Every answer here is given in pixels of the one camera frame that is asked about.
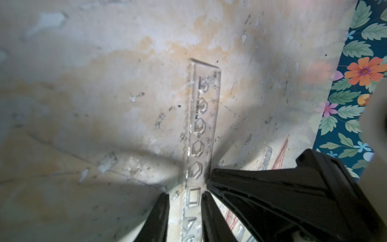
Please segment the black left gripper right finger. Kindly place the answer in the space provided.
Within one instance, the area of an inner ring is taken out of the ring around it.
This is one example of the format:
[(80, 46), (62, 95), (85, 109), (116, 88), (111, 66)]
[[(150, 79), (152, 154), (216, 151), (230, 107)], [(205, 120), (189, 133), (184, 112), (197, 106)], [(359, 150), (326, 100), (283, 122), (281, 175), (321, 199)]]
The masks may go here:
[(209, 192), (202, 194), (201, 212), (204, 242), (237, 242)]

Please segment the clear stencil ruler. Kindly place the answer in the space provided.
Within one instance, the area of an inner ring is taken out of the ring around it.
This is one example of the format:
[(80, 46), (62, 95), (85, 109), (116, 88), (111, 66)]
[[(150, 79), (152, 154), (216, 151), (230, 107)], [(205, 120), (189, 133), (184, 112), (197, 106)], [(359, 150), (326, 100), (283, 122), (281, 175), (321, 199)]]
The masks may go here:
[(189, 66), (188, 134), (185, 157), (183, 242), (203, 240), (201, 199), (207, 190), (219, 108), (221, 70), (191, 59)]

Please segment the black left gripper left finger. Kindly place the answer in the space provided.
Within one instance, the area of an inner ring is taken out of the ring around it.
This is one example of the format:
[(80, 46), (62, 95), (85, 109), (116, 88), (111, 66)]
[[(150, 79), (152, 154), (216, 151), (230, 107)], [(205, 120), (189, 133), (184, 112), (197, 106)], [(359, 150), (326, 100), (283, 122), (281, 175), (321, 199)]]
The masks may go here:
[(166, 242), (169, 210), (169, 194), (161, 193), (134, 242)]

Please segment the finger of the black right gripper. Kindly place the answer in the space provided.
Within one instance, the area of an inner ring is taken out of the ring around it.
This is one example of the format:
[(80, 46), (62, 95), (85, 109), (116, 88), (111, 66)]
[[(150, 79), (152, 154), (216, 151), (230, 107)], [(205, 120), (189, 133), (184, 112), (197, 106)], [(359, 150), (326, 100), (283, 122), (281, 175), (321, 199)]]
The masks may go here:
[(289, 169), (214, 169), (207, 188), (261, 242), (384, 242), (387, 227), (338, 159), (306, 149)]

